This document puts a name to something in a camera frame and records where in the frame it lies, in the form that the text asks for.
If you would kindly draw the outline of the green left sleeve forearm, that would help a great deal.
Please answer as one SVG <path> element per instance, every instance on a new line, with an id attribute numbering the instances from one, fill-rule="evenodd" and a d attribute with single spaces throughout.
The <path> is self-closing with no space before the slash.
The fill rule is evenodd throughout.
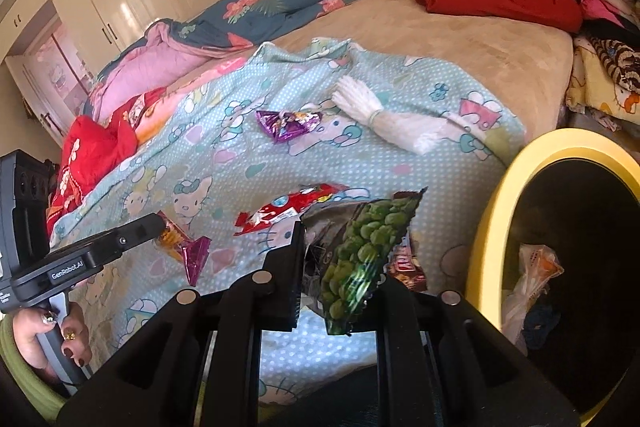
<path id="1" fill-rule="evenodd" d="M 43 381 L 21 356 L 14 340 L 11 315 L 6 315 L 1 320 L 1 358 L 27 401 L 53 426 L 65 399 Z"/>

